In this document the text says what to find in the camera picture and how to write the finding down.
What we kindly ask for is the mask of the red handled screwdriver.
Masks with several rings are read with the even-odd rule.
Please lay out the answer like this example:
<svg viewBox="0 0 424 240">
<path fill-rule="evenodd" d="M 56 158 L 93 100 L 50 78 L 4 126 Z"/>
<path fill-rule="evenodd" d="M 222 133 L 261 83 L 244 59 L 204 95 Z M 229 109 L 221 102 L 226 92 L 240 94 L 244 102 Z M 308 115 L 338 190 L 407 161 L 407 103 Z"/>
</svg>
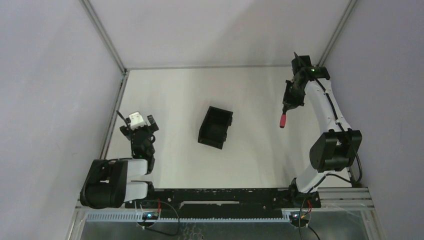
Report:
<svg viewBox="0 0 424 240">
<path fill-rule="evenodd" d="M 285 128 L 286 122 L 287 122 L 287 115 L 286 115 L 286 112 L 283 111 L 279 120 L 279 127 L 281 129 Z"/>
</svg>

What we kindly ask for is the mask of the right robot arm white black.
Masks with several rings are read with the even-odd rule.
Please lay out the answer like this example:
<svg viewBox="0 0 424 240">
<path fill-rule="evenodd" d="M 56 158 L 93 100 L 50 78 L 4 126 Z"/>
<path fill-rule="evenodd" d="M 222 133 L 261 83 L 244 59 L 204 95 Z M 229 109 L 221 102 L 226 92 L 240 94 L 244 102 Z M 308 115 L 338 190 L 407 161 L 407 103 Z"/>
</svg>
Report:
<svg viewBox="0 0 424 240">
<path fill-rule="evenodd" d="M 304 106 L 308 98 L 320 130 L 309 150 L 308 167 L 292 180 L 286 192 L 286 201 L 295 208 L 302 208 L 317 197 L 318 188 L 327 176 L 350 168 L 358 160 L 362 133 L 352 129 L 344 118 L 326 67 L 314 66 L 310 56 L 297 54 L 291 66 L 293 78 L 286 80 L 279 126 L 284 128 L 287 112 Z"/>
</svg>

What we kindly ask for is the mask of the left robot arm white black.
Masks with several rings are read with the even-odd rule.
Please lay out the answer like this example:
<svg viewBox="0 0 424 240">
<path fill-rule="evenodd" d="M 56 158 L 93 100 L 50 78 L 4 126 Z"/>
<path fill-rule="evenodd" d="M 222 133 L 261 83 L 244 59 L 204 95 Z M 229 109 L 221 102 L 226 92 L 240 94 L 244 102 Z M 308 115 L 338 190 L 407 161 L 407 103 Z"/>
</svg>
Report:
<svg viewBox="0 0 424 240">
<path fill-rule="evenodd" d="M 124 203 L 137 200 L 149 209 L 156 203 L 157 196 L 150 191 L 148 181 L 134 177 L 152 173 L 156 152 L 154 133 L 159 127 L 152 115 L 144 119 L 136 111 L 124 119 L 121 133 L 130 142 L 130 157 L 93 160 L 81 188 L 79 201 L 91 209 L 120 208 Z"/>
</svg>

